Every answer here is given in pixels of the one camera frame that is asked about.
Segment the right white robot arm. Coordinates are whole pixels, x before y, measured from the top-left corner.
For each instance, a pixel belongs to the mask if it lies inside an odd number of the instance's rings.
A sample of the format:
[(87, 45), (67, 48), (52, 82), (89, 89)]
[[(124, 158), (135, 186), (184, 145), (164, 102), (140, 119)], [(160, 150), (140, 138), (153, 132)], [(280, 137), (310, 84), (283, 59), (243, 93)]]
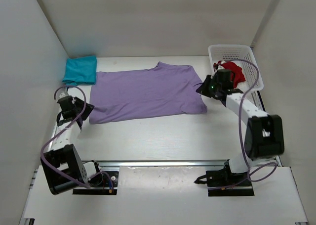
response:
[(214, 75), (207, 75), (196, 90), (197, 93), (220, 101), (238, 116), (241, 154), (227, 161), (227, 170), (222, 172), (222, 181), (235, 184), (241, 173), (266, 158), (284, 153), (282, 119), (260, 110), (246, 99), (246, 94), (233, 88), (231, 70), (221, 69)]

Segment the lavender t shirt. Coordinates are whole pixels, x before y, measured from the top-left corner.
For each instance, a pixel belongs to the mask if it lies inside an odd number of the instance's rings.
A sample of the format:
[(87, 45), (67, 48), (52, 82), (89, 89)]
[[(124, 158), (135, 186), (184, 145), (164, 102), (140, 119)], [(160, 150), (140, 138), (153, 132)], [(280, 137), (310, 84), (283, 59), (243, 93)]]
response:
[(205, 114), (196, 92), (202, 83), (190, 65), (158, 62), (143, 70), (97, 72), (91, 87), (91, 124), (179, 114)]

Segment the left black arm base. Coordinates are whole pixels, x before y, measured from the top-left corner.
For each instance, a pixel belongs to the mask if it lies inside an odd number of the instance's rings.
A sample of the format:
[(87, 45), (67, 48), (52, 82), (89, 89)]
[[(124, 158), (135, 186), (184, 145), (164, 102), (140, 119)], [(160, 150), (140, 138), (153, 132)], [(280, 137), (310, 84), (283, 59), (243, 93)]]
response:
[(90, 188), (77, 187), (73, 195), (117, 195), (119, 183), (119, 167), (109, 166), (105, 162), (95, 160), (83, 163)]

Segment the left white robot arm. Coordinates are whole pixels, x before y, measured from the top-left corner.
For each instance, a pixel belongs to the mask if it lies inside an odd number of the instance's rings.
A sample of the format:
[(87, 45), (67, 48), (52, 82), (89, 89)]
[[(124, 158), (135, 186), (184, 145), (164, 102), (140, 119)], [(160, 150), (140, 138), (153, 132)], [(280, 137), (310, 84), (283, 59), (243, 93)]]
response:
[(97, 163), (83, 163), (74, 145), (94, 106), (87, 104), (84, 108), (83, 100), (70, 95), (61, 96), (57, 103), (61, 107), (57, 115), (57, 137), (40, 159), (50, 192), (57, 195), (77, 186), (85, 187), (88, 182), (101, 184), (104, 174)]

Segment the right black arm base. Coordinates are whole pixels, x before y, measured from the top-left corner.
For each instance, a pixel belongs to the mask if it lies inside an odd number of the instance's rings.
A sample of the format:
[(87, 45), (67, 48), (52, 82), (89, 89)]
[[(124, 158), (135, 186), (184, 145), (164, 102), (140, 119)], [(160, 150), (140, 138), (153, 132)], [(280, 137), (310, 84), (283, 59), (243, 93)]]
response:
[(254, 196), (252, 183), (247, 172), (232, 173), (229, 161), (220, 170), (208, 170), (198, 177), (195, 184), (206, 184), (209, 197), (243, 197)]

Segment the teal t shirt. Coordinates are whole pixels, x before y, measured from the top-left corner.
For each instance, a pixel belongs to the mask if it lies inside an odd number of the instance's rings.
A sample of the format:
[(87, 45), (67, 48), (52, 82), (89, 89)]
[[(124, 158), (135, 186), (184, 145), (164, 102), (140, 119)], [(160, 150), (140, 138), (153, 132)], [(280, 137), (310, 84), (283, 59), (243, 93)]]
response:
[(68, 58), (62, 82), (66, 85), (94, 85), (96, 83), (97, 58), (95, 55)]

